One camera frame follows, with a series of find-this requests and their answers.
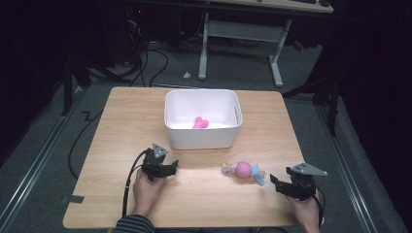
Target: pink plush toy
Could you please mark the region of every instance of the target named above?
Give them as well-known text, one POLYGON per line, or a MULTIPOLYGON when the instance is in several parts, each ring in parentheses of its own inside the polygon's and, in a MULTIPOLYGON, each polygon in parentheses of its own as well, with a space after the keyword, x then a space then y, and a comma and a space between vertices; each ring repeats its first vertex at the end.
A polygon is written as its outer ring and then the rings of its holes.
POLYGON ((202 119, 202 117, 198 116, 194 120, 193 128, 207 128, 208 126, 209 126, 209 120, 207 119, 202 119))
POLYGON ((253 177, 260 185, 264 185, 263 177, 265 173, 264 171, 260 171, 257 165, 252 166, 245 161, 234 163, 230 166, 227 163, 224 163, 222 171, 226 176, 229 176, 230 173, 233 172, 240 179, 253 177))

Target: person's hand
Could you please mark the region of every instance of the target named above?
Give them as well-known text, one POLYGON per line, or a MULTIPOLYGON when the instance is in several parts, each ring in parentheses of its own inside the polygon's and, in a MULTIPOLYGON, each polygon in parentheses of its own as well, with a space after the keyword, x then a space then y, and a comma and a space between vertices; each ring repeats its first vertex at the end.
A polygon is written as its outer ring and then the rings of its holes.
MULTIPOLYGON (((321 229, 319 228, 319 206, 315 199, 311 197, 307 200, 299 201, 290 196, 285 197, 292 204, 294 216, 303 228, 304 232, 321 232, 321 229)), ((318 190, 316 191, 316 197, 319 199, 318 190)))
POLYGON ((137 170, 136 181, 133 185, 134 200, 136 203, 132 212, 133 215, 147 216, 149 214, 165 181, 166 178, 161 178, 151 182, 141 169, 137 170))

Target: gray carpet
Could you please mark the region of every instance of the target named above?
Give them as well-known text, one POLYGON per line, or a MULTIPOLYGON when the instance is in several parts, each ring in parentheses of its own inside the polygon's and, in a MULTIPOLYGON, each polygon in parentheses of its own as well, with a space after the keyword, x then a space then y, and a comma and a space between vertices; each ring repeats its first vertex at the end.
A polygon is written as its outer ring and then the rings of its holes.
MULTIPOLYGON (((239 43, 254 45, 250 42, 239 43)), ((270 53, 268 49, 273 45, 263 44, 250 48, 240 45, 227 47, 222 44, 212 44, 211 50, 213 51, 209 53, 208 78, 205 81, 197 79, 200 48, 193 48, 196 43, 187 44, 187 46, 190 48, 175 49, 166 45, 151 44, 151 49, 160 48, 157 51, 166 54, 168 58, 166 69, 155 78, 154 85, 285 92, 305 83, 322 50, 322 48, 313 48, 298 52, 294 48, 285 47, 279 60, 285 86, 279 89, 274 86, 267 60, 267 54, 270 53), (185 72, 191 73, 189 79, 183 78, 185 72)), ((148 55, 148 65, 144 72, 146 85, 149 84, 150 78, 162 69, 166 60, 156 51, 149 51, 148 55)), ((114 71, 122 72, 124 69, 126 68, 118 67, 114 71)), ((142 84, 141 78, 135 83, 139 86, 142 84)), ((103 110, 109 91, 115 85, 120 84, 106 79, 94 79, 92 86, 82 92, 85 95, 79 99, 73 114, 67 119, 62 133, 52 148, 50 159, 14 218, 10 232, 107 232, 107 229, 65 229, 62 220, 67 204, 61 203, 61 198, 65 194, 71 194, 76 185, 68 169, 67 158, 74 141, 87 124, 83 111, 89 111, 90 117, 94 117, 103 110)), ((322 108, 312 106, 308 97, 310 95, 300 94, 285 101, 306 162, 328 172, 327 177, 316 178, 317 185, 324 191, 327 200, 326 223, 323 226, 323 232, 365 232, 336 159, 336 145, 333 144, 334 141, 331 141, 325 130, 325 123, 320 117, 322 108)), ((7 207, 53 127, 60 120, 62 103, 61 87, 54 95, 52 102, 33 121, 29 132, 12 157, 1 168, 1 210, 7 207)), ((72 164, 77 174, 82 169, 97 123, 98 120, 87 128, 74 147, 72 164)), ((342 101, 339 102, 336 132, 335 140, 338 148, 344 154, 355 178, 376 231, 407 232, 364 154, 342 101)), ((285 229, 288 232, 302 232, 299 227, 286 227, 285 229)), ((263 232, 280 231, 268 229, 263 232)))

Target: white bin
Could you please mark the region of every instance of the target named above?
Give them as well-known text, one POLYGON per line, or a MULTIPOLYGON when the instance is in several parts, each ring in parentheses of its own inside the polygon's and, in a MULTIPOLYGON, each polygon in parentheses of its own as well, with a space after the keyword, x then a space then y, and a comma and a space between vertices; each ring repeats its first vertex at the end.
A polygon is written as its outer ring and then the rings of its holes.
POLYGON ((232 90, 182 89, 166 95, 164 123, 175 150, 230 148, 242 122, 239 100, 232 90), (207 119, 209 126, 193 129, 197 117, 207 119))

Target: sleeve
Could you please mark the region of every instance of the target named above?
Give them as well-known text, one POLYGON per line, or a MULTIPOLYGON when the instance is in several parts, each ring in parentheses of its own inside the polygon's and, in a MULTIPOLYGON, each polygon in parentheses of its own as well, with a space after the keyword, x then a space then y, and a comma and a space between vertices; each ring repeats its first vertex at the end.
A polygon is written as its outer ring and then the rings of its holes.
POLYGON ((154 225, 144 216, 124 216, 116 224, 115 233, 155 233, 154 225))

